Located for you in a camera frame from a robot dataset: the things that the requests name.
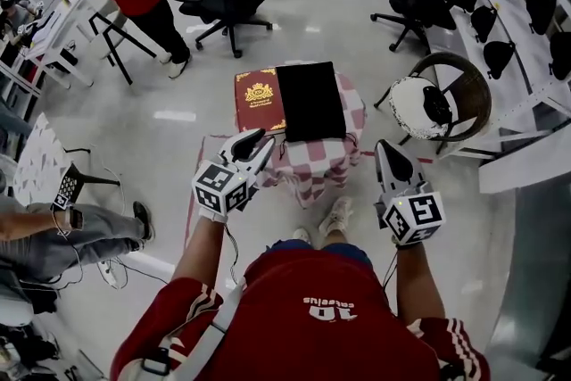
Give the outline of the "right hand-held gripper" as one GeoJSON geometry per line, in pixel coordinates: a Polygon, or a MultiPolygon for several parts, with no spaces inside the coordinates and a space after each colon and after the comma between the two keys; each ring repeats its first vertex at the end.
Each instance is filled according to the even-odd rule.
{"type": "Polygon", "coordinates": [[[385,193],[375,203],[379,227],[391,231],[397,246],[422,243],[446,223],[441,194],[425,181],[418,159],[400,145],[381,139],[374,153],[377,181],[385,193]]]}

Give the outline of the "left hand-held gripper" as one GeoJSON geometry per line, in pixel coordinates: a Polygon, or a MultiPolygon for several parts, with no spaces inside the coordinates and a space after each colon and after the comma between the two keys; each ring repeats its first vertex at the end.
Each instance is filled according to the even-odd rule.
{"type": "Polygon", "coordinates": [[[201,162],[192,180],[199,214],[226,223],[234,210],[242,211],[257,192],[257,177],[276,145],[264,128],[249,129],[226,140],[219,151],[201,162]]]}

